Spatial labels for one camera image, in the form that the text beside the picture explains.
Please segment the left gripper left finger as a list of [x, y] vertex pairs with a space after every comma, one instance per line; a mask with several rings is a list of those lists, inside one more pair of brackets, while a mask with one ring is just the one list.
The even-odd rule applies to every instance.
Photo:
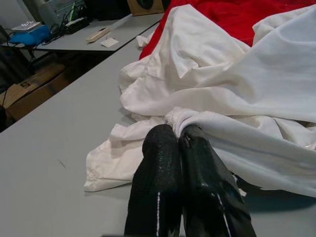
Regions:
[[177, 237], [180, 232], [182, 174], [178, 141], [171, 126], [152, 128], [133, 179], [124, 235]]

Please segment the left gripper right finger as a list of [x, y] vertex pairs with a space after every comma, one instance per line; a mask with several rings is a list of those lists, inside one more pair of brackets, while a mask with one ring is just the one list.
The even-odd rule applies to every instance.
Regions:
[[254, 237], [236, 181], [196, 125], [180, 135], [184, 228], [188, 237]]

